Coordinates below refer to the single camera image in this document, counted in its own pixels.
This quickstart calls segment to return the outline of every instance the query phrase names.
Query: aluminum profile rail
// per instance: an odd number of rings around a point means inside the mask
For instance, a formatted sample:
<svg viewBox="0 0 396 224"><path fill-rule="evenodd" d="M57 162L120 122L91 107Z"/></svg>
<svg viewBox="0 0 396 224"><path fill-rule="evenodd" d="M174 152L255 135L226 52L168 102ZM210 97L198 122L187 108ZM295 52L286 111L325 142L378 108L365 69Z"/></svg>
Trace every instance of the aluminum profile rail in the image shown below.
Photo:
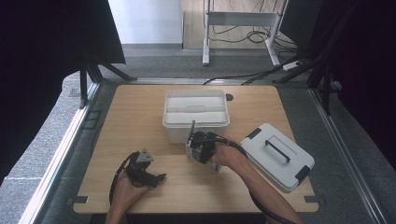
<svg viewBox="0 0 396 224"><path fill-rule="evenodd" d="M88 98L92 99L99 90L101 84L93 83L90 86L88 91ZM78 133L79 127L82 121L85 119L87 112L89 111L92 105L92 100L90 100L85 107L79 109L76 112L76 115L73 117L70 126L66 130L64 138L62 139L60 145L55 151L54 156L52 157L51 162L49 163L49 167L47 168L46 173L44 173L43 178L38 184L35 193L32 196L32 199L27 204L23 215L20 219L20 224L24 223L34 223L35 219L40 212L44 202L47 199L47 196L50 193L50 188L52 187L61 166L64 163L64 159L69 152L70 147L73 144L73 141Z"/></svg>
<svg viewBox="0 0 396 224"><path fill-rule="evenodd" d="M332 118L328 116L325 110L321 106L321 98L318 94L318 90L309 89L312 98L315 101L318 112L323 119L324 124L326 125L327 130L329 131L330 136L337 148L337 151L343 161L347 172L349 173L355 188L357 189L359 195L361 196L361 200L364 206L367 209L373 223L385 224L388 223L376 201L374 194L371 192L364 176L361 174L360 169L357 164L354 162L349 150L347 149L347 145L345 144L341 134L338 132Z"/></svg>

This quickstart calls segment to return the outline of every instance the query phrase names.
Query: wooden table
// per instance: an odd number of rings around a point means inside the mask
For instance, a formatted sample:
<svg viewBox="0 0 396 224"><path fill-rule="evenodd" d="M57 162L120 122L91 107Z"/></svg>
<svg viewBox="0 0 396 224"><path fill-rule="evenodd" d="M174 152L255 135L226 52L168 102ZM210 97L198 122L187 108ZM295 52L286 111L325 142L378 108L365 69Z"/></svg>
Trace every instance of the wooden table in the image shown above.
<svg viewBox="0 0 396 224"><path fill-rule="evenodd" d="M242 141L263 123L270 123L294 140L283 105L275 87L267 86L195 86L195 85L125 85L115 93L106 121L81 184L78 196L88 196L86 203L75 203L82 214L106 213L108 193L116 170L132 152L146 148L154 162L147 171L166 173L165 180L151 189L129 213L258 213L248 189L228 167L219 173L188 159L183 144L168 141L163 127L164 97L170 90L216 89L230 93L230 125L226 135ZM291 193L282 195L297 212L315 212L317 203L305 196L315 196L309 177Z"/></svg>

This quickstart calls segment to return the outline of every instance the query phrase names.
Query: floor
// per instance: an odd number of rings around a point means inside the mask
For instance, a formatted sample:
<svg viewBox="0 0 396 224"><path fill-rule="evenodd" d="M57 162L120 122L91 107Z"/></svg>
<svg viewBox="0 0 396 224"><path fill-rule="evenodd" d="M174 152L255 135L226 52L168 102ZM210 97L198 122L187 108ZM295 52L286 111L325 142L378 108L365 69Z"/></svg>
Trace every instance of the floor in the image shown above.
<svg viewBox="0 0 396 224"><path fill-rule="evenodd" d="M223 1L222 6L229 7L229 2L233 10L236 10L233 1ZM189 3L191 5L187 6L192 7L192 4L200 2L185 0L184 3ZM201 8L202 6L197 10L199 13L195 13L196 16L201 15ZM196 47L192 42L190 49L173 44L124 45L128 63L117 67L139 79L136 82L125 81L101 68L105 80L100 85L91 85L89 82L91 100L86 109L78 109L79 74L66 78L57 105L0 188L0 218L5 223L18 223L20 219L21 223L27 223L29 217L36 217L35 223L103 222L103 216L76 214L72 205L76 201L79 184L94 150L100 124L106 118L112 96L119 85L200 85L208 77L251 74L253 71L271 67L267 63L270 62L268 55L260 47L258 50L248 47L223 49L227 46L213 50L211 65L204 67L201 65L202 51L199 50L199 41L196 41ZM285 74L264 77L254 85L275 85L272 80ZM306 223L395 223L395 171L359 123L344 109L336 94L331 96L332 115L323 113L319 101L320 93L306 87L307 77L309 73L284 85L275 85L296 142L316 159L317 165L310 178L317 195L319 210L313 214L301 213L303 220ZM213 84L238 85L240 82L240 79L232 79L214 81ZM50 189L39 186L46 179L51 183ZM45 195L43 191L47 191L47 198L37 197ZM181 217L139 217L136 223L158 223L159 218L162 223L166 223L166 220L172 222ZM207 223L207 217L185 218L190 223ZM250 223L256 221L254 217L245 218L252 218Z"/></svg>

